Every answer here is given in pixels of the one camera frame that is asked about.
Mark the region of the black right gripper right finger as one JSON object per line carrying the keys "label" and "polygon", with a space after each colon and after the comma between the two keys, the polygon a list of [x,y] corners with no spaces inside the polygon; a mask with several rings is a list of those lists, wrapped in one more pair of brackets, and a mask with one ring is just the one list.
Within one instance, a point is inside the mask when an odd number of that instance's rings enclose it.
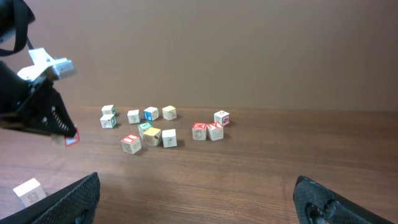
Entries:
{"label": "black right gripper right finger", "polygon": [[392,224],[303,175],[295,183],[293,201],[301,224]]}

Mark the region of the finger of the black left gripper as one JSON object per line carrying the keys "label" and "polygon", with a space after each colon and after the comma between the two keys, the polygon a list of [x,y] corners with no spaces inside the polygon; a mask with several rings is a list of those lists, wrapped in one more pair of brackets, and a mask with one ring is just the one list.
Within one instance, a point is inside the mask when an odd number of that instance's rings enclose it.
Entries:
{"label": "finger of the black left gripper", "polygon": [[77,130],[59,92],[54,88],[39,91],[39,127],[49,134],[74,137]]}

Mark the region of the wooden block hand drawing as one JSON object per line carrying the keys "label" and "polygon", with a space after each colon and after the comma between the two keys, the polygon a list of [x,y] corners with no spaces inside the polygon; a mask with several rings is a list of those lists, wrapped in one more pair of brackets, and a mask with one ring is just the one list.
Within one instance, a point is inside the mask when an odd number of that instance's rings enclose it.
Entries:
{"label": "wooden block hand drawing", "polygon": [[177,146],[177,135],[175,129],[167,129],[162,131],[162,141],[164,147]]}

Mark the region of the wooden block red side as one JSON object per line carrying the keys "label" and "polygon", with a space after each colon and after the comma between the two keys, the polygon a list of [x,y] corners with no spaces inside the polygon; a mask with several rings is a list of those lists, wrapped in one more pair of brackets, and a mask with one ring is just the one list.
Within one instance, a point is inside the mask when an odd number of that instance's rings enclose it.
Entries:
{"label": "wooden block red side", "polygon": [[74,137],[66,137],[64,135],[52,134],[51,140],[54,144],[62,147],[70,147],[80,142],[80,133],[78,129]]}

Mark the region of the yellow letter K block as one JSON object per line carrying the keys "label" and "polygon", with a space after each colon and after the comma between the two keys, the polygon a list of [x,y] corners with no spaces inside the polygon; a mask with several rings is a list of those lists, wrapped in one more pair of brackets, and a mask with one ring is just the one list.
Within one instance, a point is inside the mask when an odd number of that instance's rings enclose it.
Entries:
{"label": "yellow letter K block", "polygon": [[149,128],[144,132],[144,142],[148,146],[158,146],[162,142],[162,130]]}

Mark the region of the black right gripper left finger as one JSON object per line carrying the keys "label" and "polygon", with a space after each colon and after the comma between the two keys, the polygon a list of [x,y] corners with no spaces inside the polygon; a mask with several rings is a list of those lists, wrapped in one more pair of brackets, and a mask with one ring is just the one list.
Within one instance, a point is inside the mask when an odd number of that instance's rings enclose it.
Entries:
{"label": "black right gripper left finger", "polygon": [[97,172],[47,195],[43,200],[1,219],[9,224],[92,224],[100,200]]}

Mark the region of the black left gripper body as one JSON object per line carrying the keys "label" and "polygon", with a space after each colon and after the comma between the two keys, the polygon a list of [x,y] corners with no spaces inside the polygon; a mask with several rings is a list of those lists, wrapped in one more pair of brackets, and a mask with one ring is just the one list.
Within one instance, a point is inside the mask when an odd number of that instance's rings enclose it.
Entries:
{"label": "black left gripper body", "polygon": [[[24,49],[28,26],[34,20],[24,1],[1,1],[1,43],[15,37],[13,49],[1,49],[1,57]],[[55,132],[52,123],[43,122],[43,115],[32,105],[37,99],[34,87],[1,62],[1,128],[37,134]]]}

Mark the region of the wooden block blue side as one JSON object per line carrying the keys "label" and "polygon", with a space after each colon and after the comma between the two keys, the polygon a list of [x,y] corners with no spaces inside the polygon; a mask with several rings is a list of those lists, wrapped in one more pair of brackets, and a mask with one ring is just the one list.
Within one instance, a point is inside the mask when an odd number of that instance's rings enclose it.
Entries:
{"label": "wooden block blue side", "polygon": [[13,191],[25,207],[29,207],[47,196],[40,182],[35,178],[13,188]]}

